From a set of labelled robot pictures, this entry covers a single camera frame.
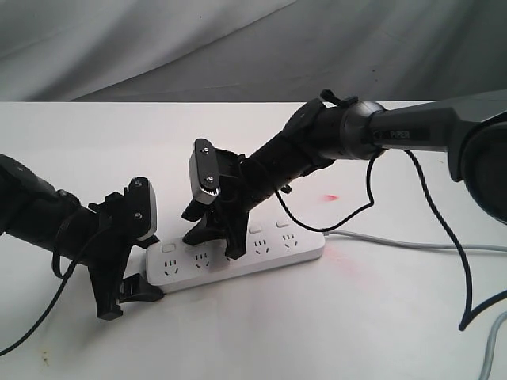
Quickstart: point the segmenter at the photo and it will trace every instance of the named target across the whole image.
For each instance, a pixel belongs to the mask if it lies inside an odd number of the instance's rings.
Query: power strip
[[[225,257],[225,241],[191,246],[181,238],[151,245],[146,253],[148,282],[164,293],[318,259],[325,238],[286,221],[250,223],[246,254]]]

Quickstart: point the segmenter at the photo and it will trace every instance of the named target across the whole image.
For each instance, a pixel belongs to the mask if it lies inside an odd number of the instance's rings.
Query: electrical outlet
[[[246,254],[237,260],[225,257],[225,241],[186,245],[181,238],[148,247],[148,282],[165,293],[214,283],[250,273],[318,259],[325,238],[292,222],[252,222],[246,237]]]

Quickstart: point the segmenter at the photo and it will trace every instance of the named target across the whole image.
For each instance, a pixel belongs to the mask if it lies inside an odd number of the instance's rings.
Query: gray backdrop
[[[372,100],[507,88],[501,0],[0,0],[0,100]]]

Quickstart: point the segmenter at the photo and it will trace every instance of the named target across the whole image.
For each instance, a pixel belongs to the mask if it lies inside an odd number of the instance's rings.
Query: gray cable
[[[493,365],[494,345],[497,342],[497,334],[500,326],[507,319],[507,311],[500,314],[491,326],[486,350],[484,352],[484,362],[482,364],[481,375],[478,380],[488,380],[490,378],[491,366]]]
[[[347,238],[357,239],[361,241],[367,241],[370,243],[381,244],[381,245],[389,245],[391,247],[399,247],[399,248],[408,248],[408,249],[449,249],[456,250],[456,247],[453,244],[432,244],[432,243],[413,243],[410,241],[398,241],[391,239],[384,239],[383,237],[376,237],[372,235],[366,234],[358,234],[357,232],[343,231],[343,230],[335,230],[324,233],[325,236],[328,235],[338,235],[344,236]],[[502,247],[500,245],[482,245],[482,244],[467,244],[463,245],[464,249],[467,250],[476,250],[476,251],[491,251],[491,252],[503,252],[507,253],[507,247]],[[494,358],[494,346],[497,342],[497,334],[498,330],[502,323],[507,320],[507,311],[500,314],[493,325],[491,326],[490,335],[488,336],[488,341],[486,343],[486,350],[484,352],[484,362],[482,363],[481,374],[478,380],[488,380],[490,378],[491,367],[493,366],[493,358]]]
[[[435,250],[456,250],[453,244],[433,244],[433,243],[413,243],[410,241],[398,241],[385,239],[383,237],[376,237],[366,234],[358,234],[357,232],[350,232],[344,230],[335,230],[324,233],[328,235],[339,235],[347,238],[357,239],[361,241],[368,241],[370,243],[376,243],[381,245],[389,245],[391,247],[408,248],[408,249],[435,249]],[[475,251],[491,251],[491,252],[503,252],[507,253],[507,247],[500,245],[484,245],[484,244],[463,244],[464,249],[475,250]]]

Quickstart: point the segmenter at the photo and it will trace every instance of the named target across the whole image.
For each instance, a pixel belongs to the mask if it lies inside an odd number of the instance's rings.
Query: table surface
[[[410,103],[387,102],[387,108]],[[158,236],[181,236],[190,199],[193,140],[251,154],[299,104],[0,104],[2,153],[84,204],[122,191],[134,176],[157,193]],[[420,153],[437,206],[463,243],[507,245],[505,227],[448,175],[445,154]],[[296,180],[289,207],[327,226],[366,202],[361,161],[336,162]],[[423,197],[409,158],[387,152],[373,170],[376,205],[347,230],[407,241],[448,242]],[[326,195],[338,200],[327,201]],[[283,215],[275,199],[252,219]],[[32,325],[54,294],[51,255],[0,239],[0,345]],[[142,261],[132,254],[129,271]],[[470,257],[475,304],[507,287],[507,260]],[[320,260],[123,306],[95,318],[87,272],[76,270],[50,317],[0,358],[1,379],[439,379],[478,377],[486,336],[507,308],[487,310],[466,332],[457,325],[465,287],[458,255],[415,252],[331,237]],[[497,358],[507,353],[500,331]],[[491,380],[504,378],[496,360]]]

